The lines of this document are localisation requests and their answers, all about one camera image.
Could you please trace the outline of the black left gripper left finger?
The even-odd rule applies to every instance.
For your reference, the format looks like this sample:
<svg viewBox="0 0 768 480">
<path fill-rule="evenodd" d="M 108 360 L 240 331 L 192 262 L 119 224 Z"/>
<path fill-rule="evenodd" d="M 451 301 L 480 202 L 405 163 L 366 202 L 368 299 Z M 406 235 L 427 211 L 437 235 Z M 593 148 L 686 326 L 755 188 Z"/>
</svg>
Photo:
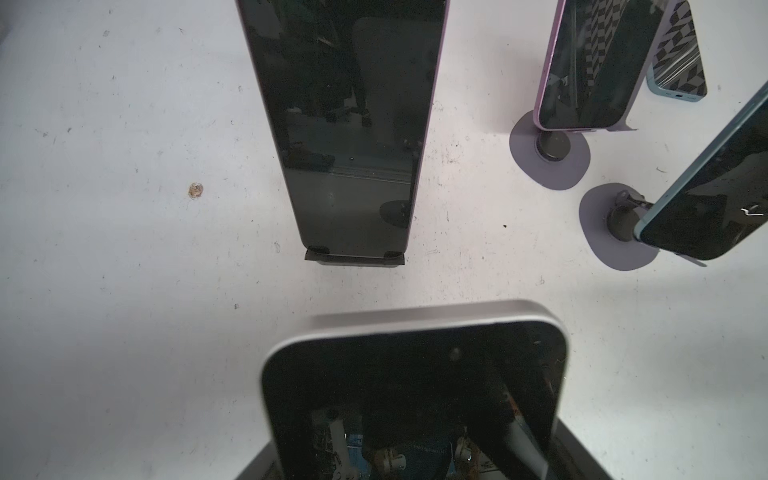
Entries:
<svg viewBox="0 0 768 480">
<path fill-rule="evenodd" d="M 282 480 L 274 444 L 269 442 L 236 477 L 236 480 Z"/>
</svg>

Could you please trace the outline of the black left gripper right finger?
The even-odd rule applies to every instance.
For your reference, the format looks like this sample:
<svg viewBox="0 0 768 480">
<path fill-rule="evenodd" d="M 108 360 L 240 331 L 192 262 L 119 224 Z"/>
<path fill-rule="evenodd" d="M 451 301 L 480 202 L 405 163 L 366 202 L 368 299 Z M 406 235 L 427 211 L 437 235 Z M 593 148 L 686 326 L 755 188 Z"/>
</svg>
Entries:
<svg viewBox="0 0 768 480">
<path fill-rule="evenodd" d="M 611 480 L 610 474 L 558 420 L 548 449 L 548 480 Z"/>
</svg>

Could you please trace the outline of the teal phone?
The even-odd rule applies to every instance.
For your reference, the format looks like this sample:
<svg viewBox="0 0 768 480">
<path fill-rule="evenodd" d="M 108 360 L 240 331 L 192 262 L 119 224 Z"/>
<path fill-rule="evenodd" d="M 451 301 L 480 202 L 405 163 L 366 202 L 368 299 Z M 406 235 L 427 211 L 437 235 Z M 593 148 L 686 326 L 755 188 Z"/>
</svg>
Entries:
<svg viewBox="0 0 768 480">
<path fill-rule="evenodd" d="M 688 1 L 677 1 L 646 77 L 656 95 L 698 102 L 708 87 Z"/>
</svg>

